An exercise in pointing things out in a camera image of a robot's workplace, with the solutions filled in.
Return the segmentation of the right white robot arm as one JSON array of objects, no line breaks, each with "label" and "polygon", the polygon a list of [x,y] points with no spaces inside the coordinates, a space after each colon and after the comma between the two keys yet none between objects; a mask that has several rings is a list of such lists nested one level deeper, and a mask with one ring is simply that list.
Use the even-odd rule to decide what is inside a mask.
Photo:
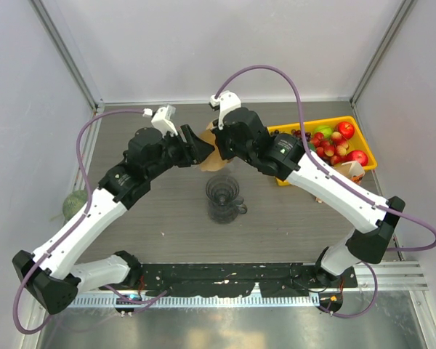
[{"label": "right white robot arm", "polygon": [[285,180],[335,209],[354,227],[344,239],[325,248],[314,269],[315,280],[331,286],[346,269],[359,262],[378,264],[388,249],[402,199],[373,194],[327,165],[302,139],[288,133],[270,133],[248,108],[237,108],[211,124],[222,159],[235,157],[264,175]]}]

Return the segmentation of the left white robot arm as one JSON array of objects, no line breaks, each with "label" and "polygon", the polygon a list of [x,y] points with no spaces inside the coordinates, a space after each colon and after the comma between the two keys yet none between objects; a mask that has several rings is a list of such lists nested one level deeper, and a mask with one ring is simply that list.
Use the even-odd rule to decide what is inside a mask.
[{"label": "left white robot arm", "polygon": [[82,292],[107,285],[133,289],[140,283],[142,266],[125,251],[95,262],[77,261],[112,222],[150,191],[154,179],[172,167],[200,164],[214,151],[187,124],[181,130],[181,135],[173,135],[153,127],[139,129],[123,160],[106,172],[81,210],[34,252],[19,251],[13,257],[19,279],[49,314],[62,312]]}]

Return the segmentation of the grey plastic dripper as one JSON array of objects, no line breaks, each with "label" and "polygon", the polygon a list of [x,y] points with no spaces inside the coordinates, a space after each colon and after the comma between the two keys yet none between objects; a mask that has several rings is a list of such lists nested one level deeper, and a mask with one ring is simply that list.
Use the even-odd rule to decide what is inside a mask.
[{"label": "grey plastic dripper", "polygon": [[210,208],[241,204],[239,184],[230,175],[213,176],[208,180],[205,192]]}]

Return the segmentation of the grey plastic measuring cup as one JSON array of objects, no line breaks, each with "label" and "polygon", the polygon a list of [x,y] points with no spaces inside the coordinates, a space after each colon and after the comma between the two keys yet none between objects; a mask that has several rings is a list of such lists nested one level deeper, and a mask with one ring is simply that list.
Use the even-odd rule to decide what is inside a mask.
[{"label": "grey plastic measuring cup", "polygon": [[219,224],[231,223],[240,214],[246,214],[247,206],[244,199],[238,196],[235,200],[227,203],[208,201],[208,216],[211,220]]}]

